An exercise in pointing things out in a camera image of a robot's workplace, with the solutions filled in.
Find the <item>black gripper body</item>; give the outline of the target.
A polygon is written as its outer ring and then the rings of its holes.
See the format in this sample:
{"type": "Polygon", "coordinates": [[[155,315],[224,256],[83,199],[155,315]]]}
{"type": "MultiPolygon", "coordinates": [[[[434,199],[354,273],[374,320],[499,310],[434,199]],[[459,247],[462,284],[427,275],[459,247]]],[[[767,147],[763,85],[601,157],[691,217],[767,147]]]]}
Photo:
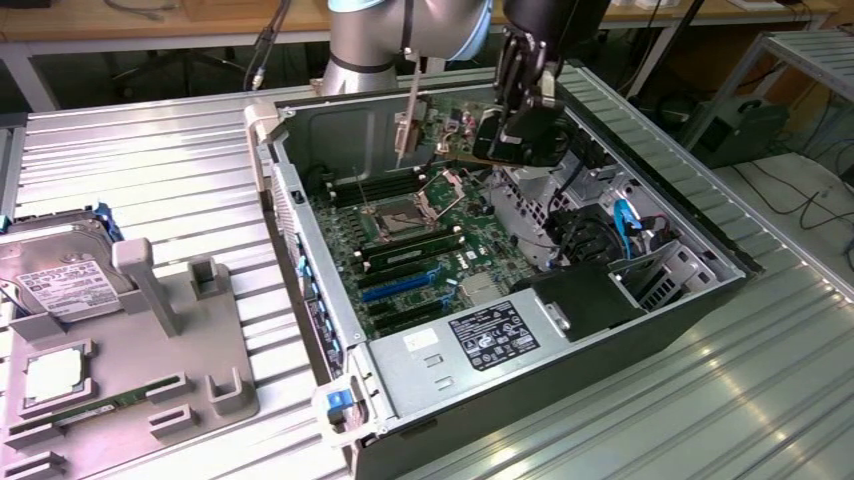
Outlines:
{"type": "Polygon", "coordinates": [[[609,6],[607,0],[507,0],[503,15],[518,45],[545,47],[545,60],[563,62],[595,36],[609,6]]]}

